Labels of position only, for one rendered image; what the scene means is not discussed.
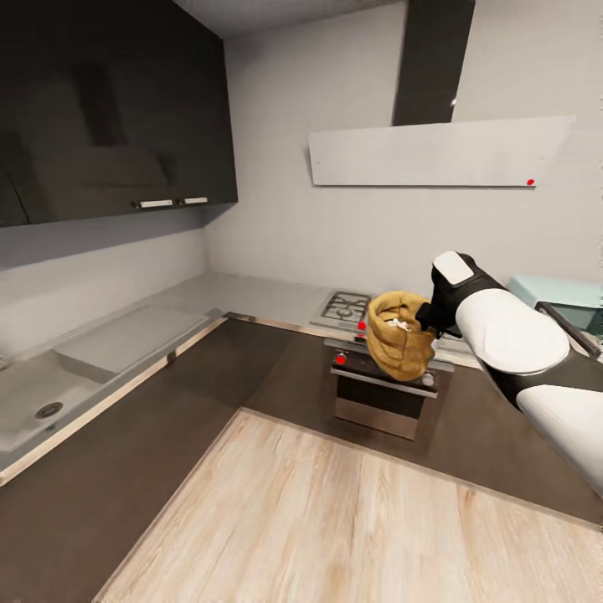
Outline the microwave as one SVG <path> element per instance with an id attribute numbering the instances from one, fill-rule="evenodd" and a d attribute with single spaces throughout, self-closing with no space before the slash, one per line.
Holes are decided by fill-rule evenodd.
<path id="1" fill-rule="evenodd" d="M 508 292 L 552 317 L 579 353 L 603 362 L 603 282 L 514 275 Z"/>

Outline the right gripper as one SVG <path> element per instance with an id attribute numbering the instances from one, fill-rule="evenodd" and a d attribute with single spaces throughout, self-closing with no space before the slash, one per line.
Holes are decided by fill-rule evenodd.
<path id="1" fill-rule="evenodd" d="M 427 331 L 428 326 L 435 327 L 440 333 L 448 332 L 455 338 L 462 338 L 460 328 L 450 312 L 440 311 L 433 306 L 433 302 L 423 302 L 415 319 L 420 321 L 421 331 Z"/>

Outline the popcorn bag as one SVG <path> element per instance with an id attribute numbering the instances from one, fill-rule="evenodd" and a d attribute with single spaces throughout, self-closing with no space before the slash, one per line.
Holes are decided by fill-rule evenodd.
<path id="1" fill-rule="evenodd" d="M 440 332 L 431 326 L 421 331 L 420 321 L 415 319 L 423 302 L 431 299 L 391 291 L 378 294 L 369 304 L 368 349 L 374 362 L 396 381 L 410 382 L 424 377 L 436 355 Z"/>

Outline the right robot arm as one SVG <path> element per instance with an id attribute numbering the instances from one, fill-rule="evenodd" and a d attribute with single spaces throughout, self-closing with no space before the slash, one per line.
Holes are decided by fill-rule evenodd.
<path id="1" fill-rule="evenodd" d="M 603 497 L 603 362 L 468 255 L 439 255 L 431 280 L 433 298 L 415 315 L 421 331 L 464 337 L 495 388 Z"/>

